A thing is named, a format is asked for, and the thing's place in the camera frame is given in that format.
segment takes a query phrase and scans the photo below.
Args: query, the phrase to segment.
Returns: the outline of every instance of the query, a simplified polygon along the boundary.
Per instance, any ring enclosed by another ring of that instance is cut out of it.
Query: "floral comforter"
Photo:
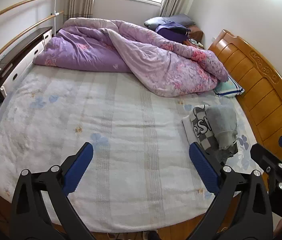
[[[72,18],[34,60],[38,65],[132,72],[151,92],[174,97],[213,89],[228,72],[212,51],[169,41],[123,21]]]

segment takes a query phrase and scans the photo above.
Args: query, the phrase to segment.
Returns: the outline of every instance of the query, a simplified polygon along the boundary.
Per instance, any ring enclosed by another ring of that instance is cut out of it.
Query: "mattress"
[[[0,108],[0,196],[12,201],[23,169],[47,171],[90,142],[92,162],[68,196],[90,231],[150,230],[203,214],[214,196],[190,161],[181,121],[203,104],[236,110],[239,152],[227,164],[238,172],[260,169],[249,154],[256,140],[235,98],[212,91],[163,98],[133,74],[34,65]]]

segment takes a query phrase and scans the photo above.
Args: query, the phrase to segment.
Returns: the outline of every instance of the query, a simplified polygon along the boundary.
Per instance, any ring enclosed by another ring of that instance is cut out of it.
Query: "folded clothes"
[[[207,119],[218,141],[219,149],[226,150],[237,140],[238,124],[235,110],[229,106],[207,106]]]
[[[235,143],[226,150],[219,149],[218,142],[206,116],[206,107],[206,105],[197,106],[189,116],[182,119],[185,133],[189,144],[197,141],[207,153],[214,156],[219,163],[224,165],[229,157],[238,152],[238,147]]]

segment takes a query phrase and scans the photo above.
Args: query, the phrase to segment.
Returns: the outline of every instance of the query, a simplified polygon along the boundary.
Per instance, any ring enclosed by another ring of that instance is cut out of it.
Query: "silver screw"
[[[282,189],[282,182],[279,183],[279,188]]]
[[[22,174],[23,176],[27,175],[27,174],[28,174],[28,170],[23,170],[23,171],[21,172],[21,174]]]
[[[225,172],[231,172],[231,171],[232,171],[231,167],[229,167],[229,166],[224,166],[224,167],[223,167],[223,170],[224,170]]]
[[[57,171],[59,171],[59,169],[60,169],[60,167],[57,166],[57,165],[55,165],[55,166],[53,166],[53,167],[51,168],[51,171],[52,171],[52,172],[57,172]]]
[[[257,177],[259,177],[259,176],[261,175],[260,171],[258,171],[258,170],[255,170],[255,171],[253,172],[253,174],[256,175]]]

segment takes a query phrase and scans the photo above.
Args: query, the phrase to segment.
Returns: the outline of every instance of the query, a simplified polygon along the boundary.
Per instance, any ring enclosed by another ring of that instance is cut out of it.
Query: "headboard panel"
[[[257,142],[282,159],[282,78],[251,45],[223,30],[211,45],[229,74],[245,89],[237,96]]]

